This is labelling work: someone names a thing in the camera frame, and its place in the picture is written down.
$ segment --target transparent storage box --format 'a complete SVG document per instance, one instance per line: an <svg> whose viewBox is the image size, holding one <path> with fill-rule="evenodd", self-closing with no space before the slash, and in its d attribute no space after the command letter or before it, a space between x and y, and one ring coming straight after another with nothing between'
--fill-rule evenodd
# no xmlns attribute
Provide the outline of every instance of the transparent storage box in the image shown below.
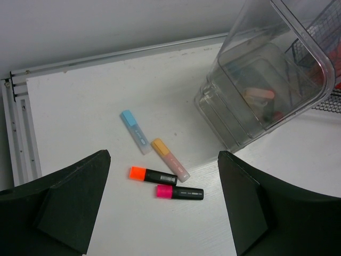
<svg viewBox="0 0 341 256"><path fill-rule="evenodd" d="M194 100L229 151L331 94L340 16L340 0L246 0Z"/></svg>

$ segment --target neon pink cap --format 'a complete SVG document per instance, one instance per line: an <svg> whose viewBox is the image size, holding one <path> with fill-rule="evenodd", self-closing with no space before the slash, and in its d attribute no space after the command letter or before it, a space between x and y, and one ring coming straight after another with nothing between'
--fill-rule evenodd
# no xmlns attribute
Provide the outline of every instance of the neon pink cap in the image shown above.
<svg viewBox="0 0 341 256"><path fill-rule="evenodd" d="M158 185L156 188L156 197L171 199L173 194L173 186Z"/></svg>

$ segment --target metal mesh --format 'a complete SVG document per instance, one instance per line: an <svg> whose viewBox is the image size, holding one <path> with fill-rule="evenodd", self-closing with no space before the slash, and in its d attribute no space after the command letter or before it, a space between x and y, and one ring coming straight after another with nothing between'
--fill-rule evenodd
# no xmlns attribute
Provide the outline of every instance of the metal mesh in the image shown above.
<svg viewBox="0 0 341 256"><path fill-rule="evenodd" d="M321 14L308 26L308 33L327 54L334 65L337 80L341 78L341 1L332 1ZM294 61L308 70L312 81L322 84L323 74L314 57L308 52L300 40L291 45ZM333 93L314 109L341 113L341 83L336 85Z"/></svg>
<svg viewBox="0 0 341 256"><path fill-rule="evenodd" d="M327 100L315 106L314 109L341 114L341 90L335 89Z"/></svg>

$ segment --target highlighter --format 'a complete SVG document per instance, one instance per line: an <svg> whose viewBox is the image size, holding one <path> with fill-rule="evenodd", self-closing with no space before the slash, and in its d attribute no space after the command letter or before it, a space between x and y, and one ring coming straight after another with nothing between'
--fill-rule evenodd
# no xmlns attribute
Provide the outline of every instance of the highlighter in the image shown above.
<svg viewBox="0 0 341 256"><path fill-rule="evenodd" d="M171 186L175 186L177 182L176 175L137 166L131 168L129 178Z"/></svg>
<svg viewBox="0 0 341 256"><path fill-rule="evenodd" d="M171 171L177 175L177 178L181 182L185 182L190 174L181 165L181 163L175 158L172 152L166 147L161 139L157 138L152 143L151 146L159 154L162 160L167 164Z"/></svg>
<svg viewBox="0 0 341 256"><path fill-rule="evenodd" d="M120 116L142 154L146 155L151 152L152 148L130 110L124 110Z"/></svg>
<svg viewBox="0 0 341 256"><path fill-rule="evenodd" d="M158 185L156 197L166 199L203 200L204 190L201 188L184 188L169 185Z"/></svg>

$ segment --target pastel orange highlighter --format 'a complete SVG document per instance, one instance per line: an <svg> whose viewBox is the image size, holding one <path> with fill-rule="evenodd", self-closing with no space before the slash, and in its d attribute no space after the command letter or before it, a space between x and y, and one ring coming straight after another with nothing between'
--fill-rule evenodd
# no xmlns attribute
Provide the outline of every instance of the pastel orange highlighter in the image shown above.
<svg viewBox="0 0 341 256"><path fill-rule="evenodd" d="M163 143L161 139L159 138L155 139L151 143L151 146L159 154L159 156L167 164L167 166L171 169L171 171L175 175L177 175L178 179L181 182L185 182L190 177L190 174L181 165L181 163L175 158L175 156L166 147L166 145Z"/></svg>

